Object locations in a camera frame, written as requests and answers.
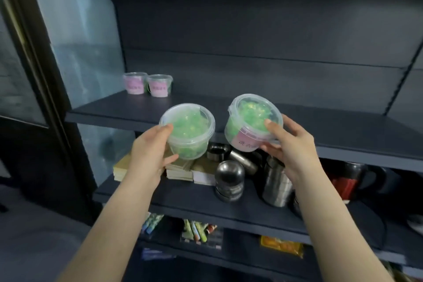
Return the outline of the person's left hand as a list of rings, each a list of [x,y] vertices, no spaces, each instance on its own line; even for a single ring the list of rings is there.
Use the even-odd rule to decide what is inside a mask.
[[[133,143],[131,160],[125,181],[145,190],[155,190],[166,165],[178,159],[178,154],[166,155],[168,138],[151,136],[145,131]]]

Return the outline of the person's right hand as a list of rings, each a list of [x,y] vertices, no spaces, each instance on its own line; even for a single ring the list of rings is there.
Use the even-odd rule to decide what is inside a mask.
[[[261,149],[279,159],[285,165],[288,178],[296,182],[320,172],[322,166],[316,151],[314,137],[301,125],[286,115],[282,115],[287,126],[287,138],[279,144],[264,142]]]

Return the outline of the clear plastic tub plain side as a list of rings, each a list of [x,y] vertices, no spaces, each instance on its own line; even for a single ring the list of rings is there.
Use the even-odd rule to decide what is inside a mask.
[[[172,124],[167,144],[183,160],[195,160],[205,154],[215,132],[215,118],[204,106],[182,103],[169,108],[159,125]]]

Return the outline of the clear plastic tub pink label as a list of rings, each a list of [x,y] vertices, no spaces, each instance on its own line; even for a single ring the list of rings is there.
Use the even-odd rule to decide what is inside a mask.
[[[257,102],[262,101],[263,103],[267,103],[272,109],[273,113],[273,118],[270,120],[283,126],[283,117],[278,108],[266,98],[255,94],[242,94],[234,98],[228,108],[229,119],[230,117],[233,117],[235,119],[239,118],[238,111],[236,108],[237,104],[242,99],[255,100]],[[275,140],[274,136],[271,135],[270,132],[267,134],[261,132],[255,133],[255,130],[246,124],[242,124],[238,133],[235,136],[231,136],[228,131],[228,121],[225,126],[224,134],[228,143],[236,150],[242,152],[252,152],[258,149],[264,142],[270,142]]]

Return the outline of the person's left forearm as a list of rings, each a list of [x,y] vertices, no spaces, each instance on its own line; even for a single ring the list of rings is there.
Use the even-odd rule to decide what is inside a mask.
[[[129,171],[56,282],[121,282],[163,168]]]

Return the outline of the steel tube cup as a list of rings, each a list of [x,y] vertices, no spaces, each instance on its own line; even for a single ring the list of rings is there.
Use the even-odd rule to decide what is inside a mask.
[[[248,176],[254,176],[259,169],[259,165],[253,161],[252,158],[245,156],[243,152],[237,150],[231,150],[228,154],[228,158],[232,161],[238,162]]]

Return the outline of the small tub pink label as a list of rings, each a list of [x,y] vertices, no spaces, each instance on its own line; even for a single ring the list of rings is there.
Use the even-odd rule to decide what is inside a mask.
[[[123,74],[124,86],[130,95],[142,95],[147,88],[148,74],[145,72],[127,72]]]
[[[173,78],[166,74],[147,76],[148,90],[153,97],[166,98],[171,93]]]

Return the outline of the yellowish paper stack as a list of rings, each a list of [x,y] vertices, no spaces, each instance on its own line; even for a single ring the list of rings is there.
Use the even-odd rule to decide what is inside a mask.
[[[178,158],[174,162],[166,165],[166,177],[170,180],[182,180],[193,182],[192,167],[195,160],[183,160]]]
[[[219,162],[212,161],[204,156],[196,159],[191,166],[193,182],[195,184],[215,186],[215,172],[218,165]]]
[[[113,178],[114,181],[121,182],[129,168],[131,160],[131,154],[128,153],[124,157],[122,157],[114,166],[113,166]]]

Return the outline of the tall steel cup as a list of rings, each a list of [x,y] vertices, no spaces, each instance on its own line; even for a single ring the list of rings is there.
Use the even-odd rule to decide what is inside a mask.
[[[263,170],[264,186],[262,199],[269,205],[283,208],[293,190],[292,181],[285,173],[285,165],[279,159],[268,156]]]

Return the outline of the dark grey shelf unit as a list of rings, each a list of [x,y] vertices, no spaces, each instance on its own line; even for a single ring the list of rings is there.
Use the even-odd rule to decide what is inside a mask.
[[[423,43],[423,0],[113,3],[126,67],[164,70],[173,95],[119,92],[67,121],[140,131],[176,100],[200,100],[221,137],[230,99],[255,93],[311,132],[324,158],[423,169],[423,134],[387,113]]]

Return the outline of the black domed metal container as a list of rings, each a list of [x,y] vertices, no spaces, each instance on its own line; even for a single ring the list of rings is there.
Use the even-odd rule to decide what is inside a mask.
[[[224,202],[238,201],[245,189],[245,170],[237,161],[223,161],[215,172],[215,193]]]

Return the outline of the black and red mug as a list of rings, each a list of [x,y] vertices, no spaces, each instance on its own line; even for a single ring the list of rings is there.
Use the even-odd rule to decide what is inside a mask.
[[[322,166],[345,204],[376,194],[387,180],[384,168],[365,163],[323,159]]]

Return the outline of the pen set packet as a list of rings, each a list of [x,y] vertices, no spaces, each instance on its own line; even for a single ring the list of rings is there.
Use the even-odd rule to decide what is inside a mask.
[[[220,226],[184,219],[180,241],[221,251],[224,229]]]

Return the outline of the frosted glass side panel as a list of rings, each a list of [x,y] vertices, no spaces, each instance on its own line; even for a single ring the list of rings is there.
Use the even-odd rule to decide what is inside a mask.
[[[111,0],[37,0],[71,108],[124,91]]]

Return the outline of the black framed glass door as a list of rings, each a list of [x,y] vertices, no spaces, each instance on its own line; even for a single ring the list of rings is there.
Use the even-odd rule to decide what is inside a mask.
[[[37,0],[0,0],[0,161],[26,198],[92,225],[100,206]]]

